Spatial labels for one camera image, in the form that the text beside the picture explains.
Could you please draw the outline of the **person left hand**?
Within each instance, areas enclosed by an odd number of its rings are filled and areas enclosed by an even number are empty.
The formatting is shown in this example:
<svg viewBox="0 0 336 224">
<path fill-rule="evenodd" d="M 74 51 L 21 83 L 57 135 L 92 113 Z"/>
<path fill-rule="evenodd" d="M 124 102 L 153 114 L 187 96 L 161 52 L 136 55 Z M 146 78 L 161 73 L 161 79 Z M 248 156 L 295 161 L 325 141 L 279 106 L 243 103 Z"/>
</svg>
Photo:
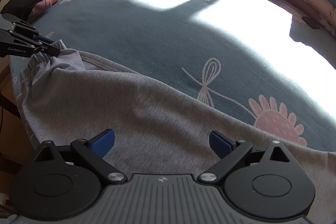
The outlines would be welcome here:
<svg viewBox="0 0 336 224">
<path fill-rule="evenodd" d="M 9 0 L 1 14 L 11 14 L 26 22 L 32 22 L 57 2 L 58 0 Z"/>
</svg>

